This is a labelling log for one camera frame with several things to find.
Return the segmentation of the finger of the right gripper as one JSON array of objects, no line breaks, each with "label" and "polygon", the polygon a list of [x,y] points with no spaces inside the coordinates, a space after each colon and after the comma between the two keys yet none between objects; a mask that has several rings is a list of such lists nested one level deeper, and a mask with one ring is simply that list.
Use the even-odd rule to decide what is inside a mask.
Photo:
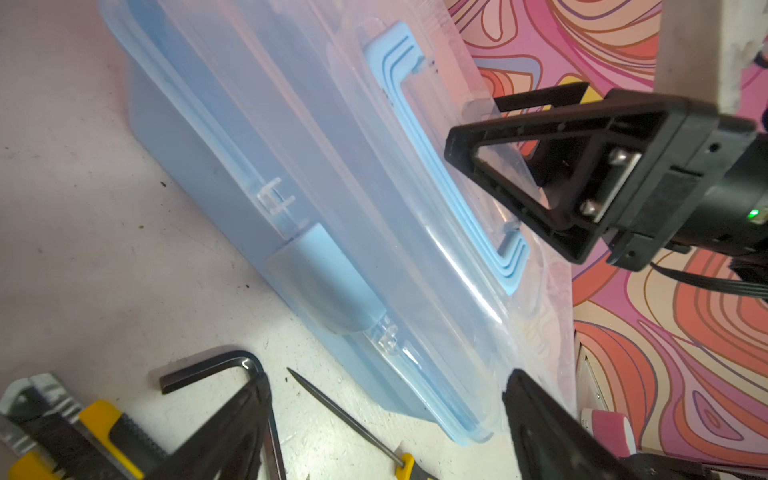
[{"label": "finger of the right gripper", "polygon": [[582,101],[589,87],[588,82],[574,82],[497,97],[495,104],[501,113],[544,106],[557,108],[576,105]]},{"label": "finger of the right gripper", "polygon": [[[637,98],[611,98],[459,125],[444,157],[566,260],[582,263],[615,227],[645,146],[631,117],[644,110]],[[539,197],[481,152],[524,141],[536,143],[525,164]]]}]

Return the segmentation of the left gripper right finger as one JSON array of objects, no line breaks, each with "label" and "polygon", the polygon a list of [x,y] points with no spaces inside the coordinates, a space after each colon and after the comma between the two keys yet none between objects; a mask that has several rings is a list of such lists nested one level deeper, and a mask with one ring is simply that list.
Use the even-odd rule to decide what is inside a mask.
[{"label": "left gripper right finger", "polygon": [[523,479],[634,479],[530,375],[516,369],[502,394]]}]

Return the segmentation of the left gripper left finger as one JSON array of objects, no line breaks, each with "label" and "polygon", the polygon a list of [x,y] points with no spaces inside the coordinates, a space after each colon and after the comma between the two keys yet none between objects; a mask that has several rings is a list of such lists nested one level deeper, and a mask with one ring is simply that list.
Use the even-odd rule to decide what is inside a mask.
[{"label": "left gripper left finger", "polygon": [[257,373],[149,479],[256,479],[267,433],[272,393]]}]

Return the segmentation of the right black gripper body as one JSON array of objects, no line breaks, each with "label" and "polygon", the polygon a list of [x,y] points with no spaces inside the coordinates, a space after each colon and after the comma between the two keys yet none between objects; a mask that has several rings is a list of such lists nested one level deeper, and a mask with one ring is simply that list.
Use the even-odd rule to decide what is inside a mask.
[{"label": "right black gripper body", "polygon": [[730,258],[735,272],[766,271],[766,133],[707,102],[620,89],[605,99],[640,102],[643,111],[613,125],[646,143],[634,168],[641,184],[613,201],[609,264],[639,271],[662,249],[700,248]]}]

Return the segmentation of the blue plastic tool box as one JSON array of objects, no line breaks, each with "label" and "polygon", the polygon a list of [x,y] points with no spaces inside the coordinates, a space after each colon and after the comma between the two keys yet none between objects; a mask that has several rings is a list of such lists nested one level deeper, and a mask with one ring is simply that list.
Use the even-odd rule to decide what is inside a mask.
[{"label": "blue plastic tool box", "polygon": [[130,126],[381,407],[460,444],[515,369],[577,411],[571,267],[443,158],[499,110],[441,1],[103,1]]}]

